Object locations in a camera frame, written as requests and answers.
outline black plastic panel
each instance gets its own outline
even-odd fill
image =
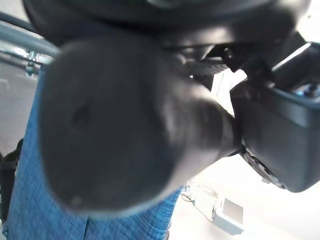
[[[301,192],[320,180],[319,46],[304,48],[274,71],[277,85],[289,85],[278,89],[256,78],[231,91],[245,147],[291,192]],[[300,68],[281,71],[297,61],[302,63]],[[316,89],[314,95],[302,95],[300,90],[310,84]]]
[[[24,0],[24,5],[35,28],[58,45],[73,38],[106,34],[97,24],[108,24],[142,31],[163,46],[176,48],[286,38],[310,2],[212,0],[174,9],[130,0]]]

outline blue jeans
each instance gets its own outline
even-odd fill
[[[3,233],[8,240],[163,240],[180,191],[157,205],[121,218],[91,218],[62,208],[44,176],[38,144],[40,73],[10,209]]]

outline person's leg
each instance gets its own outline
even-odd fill
[[[38,109],[43,81],[45,74],[41,72],[4,226],[7,239],[163,240],[179,190],[143,212],[122,218],[88,218],[71,213],[56,202],[46,185],[38,142]]]

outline cable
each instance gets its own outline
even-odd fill
[[[17,26],[19,28],[25,29],[25,30],[30,31],[32,33],[38,34],[38,32],[34,29],[34,27],[31,25],[31,23],[24,21],[22,19],[19,19],[17,17],[11,16],[11,15],[6,14],[1,11],[0,11],[0,21],[6,22],[8,24]]]
[[[211,220],[210,218],[208,218],[207,215],[206,215],[203,211],[201,211],[199,208],[196,207],[196,202],[195,202],[195,200],[192,200],[189,196],[187,196],[187,195],[185,195],[185,194],[181,194],[181,198],[182,198],[182,200],[185,201],[185,202],[192,203],[192,205],[194,206],[194,208],[195,208],[199,213],[201,213],[201,214],[205,217],[205,219],[206,219],[207,221],[209,221],[210,223],[212,223],[212,220]]]

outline denim pants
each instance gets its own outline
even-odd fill
[[[45,80],[41,72],[3,234],[8,240],[163,240],[180,190],[149,209],[118,218],[78,215],[53,198],[46,185],[37,133],[39,93]]]

